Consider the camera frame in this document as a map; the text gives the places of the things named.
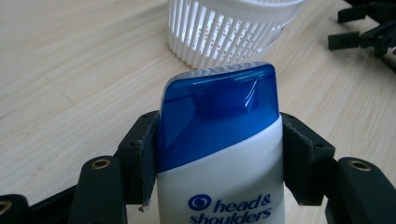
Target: flip-top cap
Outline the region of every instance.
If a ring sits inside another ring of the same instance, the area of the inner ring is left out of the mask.
[[[164,89],[157,171],[243,141],[279,117],[275,68],[242,63],[182,73]]]

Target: blue circle logo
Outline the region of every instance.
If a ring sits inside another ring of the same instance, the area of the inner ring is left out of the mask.
[[[212,203],[212,199],[206,194],[198,194],[189,199],[189,208],[194,211],[205,210]]]

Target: shampoo bottle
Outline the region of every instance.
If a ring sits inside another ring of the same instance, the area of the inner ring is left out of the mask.
[[[161,224],[284,223],[274,67],[243,63],[170,79],[156,164]]]

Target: white mesh container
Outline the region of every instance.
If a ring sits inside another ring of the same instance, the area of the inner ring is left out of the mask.
[[[167,43],[193,68],[259,61],[304,0],[168,0]]]

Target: light wood grain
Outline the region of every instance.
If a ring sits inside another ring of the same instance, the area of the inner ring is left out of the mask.
[[[337,147],[336,159],[375,163],[396,184],[396,75],[372,49],[329,51],[341,0],[307,0],[263,58],[276,67],[281,111]],[[82,164],[112,155],[163,86],[191,70],[165,43],[165,0],[0,2],[0,195],[30,204],[75,185]],[[159,224],[156,192],[129,223]],[[324,205],[286,192],[287,223],[326,223]]]

